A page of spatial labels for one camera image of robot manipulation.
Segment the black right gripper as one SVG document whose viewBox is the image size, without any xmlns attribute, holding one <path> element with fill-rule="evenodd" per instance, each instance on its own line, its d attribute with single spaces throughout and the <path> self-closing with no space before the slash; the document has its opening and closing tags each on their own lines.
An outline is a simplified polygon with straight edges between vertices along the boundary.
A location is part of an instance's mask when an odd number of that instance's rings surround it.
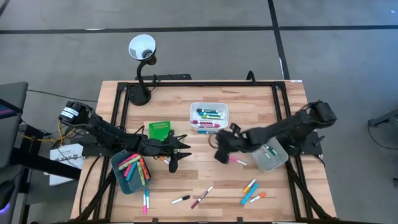
<svg viewBox="0 0 398 224">
<path fill-rule="evenodd" d="M 229 163 L 229 154 L 232 152 L 249 152 L 247 131 L 242 131 L 236 123 L 231 123 L 229 128 L 231 131 L 222 129 L 215 134 L 214 158 L 222 164 Z"/>
</svg>

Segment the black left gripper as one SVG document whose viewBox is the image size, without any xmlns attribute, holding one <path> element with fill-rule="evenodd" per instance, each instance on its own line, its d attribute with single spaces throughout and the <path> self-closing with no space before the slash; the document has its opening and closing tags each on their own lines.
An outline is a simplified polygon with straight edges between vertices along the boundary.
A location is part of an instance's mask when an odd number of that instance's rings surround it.
<svg viewBox="0 0 398 224">
<path fill-rule="evenodd" d="M 145 139 L 143 140 L 143 155 L 145 156 L 168 156 L 170 158 L 169 162 L 169 172 L 175 173 L 178 169 L 178 161 L 191 156 L 191 152 L 176 152 L 174 149 L 190 149 L 191 146 L 185 144 L 183 140 L 187 137 L 187 134 L 182 134 L 179 136 L 175 135 L 174 130 L 170 130 L 168 134 L 168 144 L 164 144 L 158 139 Z"/>
</svg>

